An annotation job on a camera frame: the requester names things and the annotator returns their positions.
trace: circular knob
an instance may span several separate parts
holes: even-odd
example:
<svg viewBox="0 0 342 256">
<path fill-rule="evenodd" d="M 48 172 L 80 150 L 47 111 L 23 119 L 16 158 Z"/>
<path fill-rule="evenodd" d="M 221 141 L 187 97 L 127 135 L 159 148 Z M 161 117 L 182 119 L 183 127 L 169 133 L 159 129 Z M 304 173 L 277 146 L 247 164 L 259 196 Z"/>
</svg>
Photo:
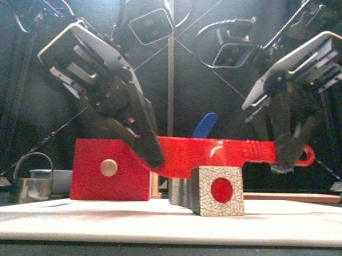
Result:
<svg viewBox="0 0 342 256">
<path fill-rule="evenodd" d="M 104 160 L 100 165 L 100 171 L 106 177 L 114 176 L 118 172 L 117 162 L 112 159 Z"/>
</svg>

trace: red dot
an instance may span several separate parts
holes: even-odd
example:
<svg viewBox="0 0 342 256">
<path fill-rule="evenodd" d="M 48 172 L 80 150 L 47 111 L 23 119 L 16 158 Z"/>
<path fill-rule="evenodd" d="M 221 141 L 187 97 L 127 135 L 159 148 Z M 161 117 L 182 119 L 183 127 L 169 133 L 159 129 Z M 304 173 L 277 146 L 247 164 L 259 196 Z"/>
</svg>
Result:
<svg viewBox="0 0 342 256">
<path fill-rule="evenodd" d="M 233 185 L 225 178 L 218 178 L 211 184 L 211 195 L 219 203 L 227 203 L 233 197 Z"/>
</svg>

